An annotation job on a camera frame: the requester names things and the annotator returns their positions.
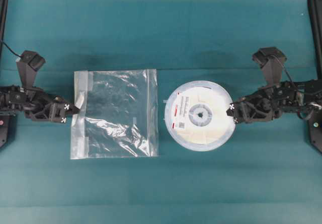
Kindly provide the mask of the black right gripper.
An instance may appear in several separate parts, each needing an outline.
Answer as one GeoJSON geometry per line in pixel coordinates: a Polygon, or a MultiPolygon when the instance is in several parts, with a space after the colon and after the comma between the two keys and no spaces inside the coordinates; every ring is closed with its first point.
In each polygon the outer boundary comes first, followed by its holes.
{"type": "Polygon", "coordinates": [[[282,116],[282,111],[273,103],[273,97],[281,84],[258,88],[254,93],[230,103],[226,113],[235,124],[268,122],[282,116]]]}

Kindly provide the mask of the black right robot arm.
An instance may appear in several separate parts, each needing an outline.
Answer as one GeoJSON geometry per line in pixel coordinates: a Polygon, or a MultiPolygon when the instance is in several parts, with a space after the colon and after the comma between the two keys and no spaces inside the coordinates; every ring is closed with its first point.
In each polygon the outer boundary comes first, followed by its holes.
{"type": "Polygon", "coordinates": [[[295,113],[309,120],[321,111],[321,80],[283,81],[259,88],[254,93],[230,103],[226,111],[234,123],[268,122],[284,113],[295,113]]]}

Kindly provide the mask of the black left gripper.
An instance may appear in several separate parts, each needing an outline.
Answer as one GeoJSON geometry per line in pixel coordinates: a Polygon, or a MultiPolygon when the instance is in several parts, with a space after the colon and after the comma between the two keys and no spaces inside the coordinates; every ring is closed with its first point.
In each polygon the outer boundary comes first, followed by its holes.
{"type": "Polygon", "coordinates": [[[27,102],[24,115],[32,121],[66,123],[67,117],[79,114],[80,109],[58,95],[46,93],[41,88],[24,88],[27,102]]]}

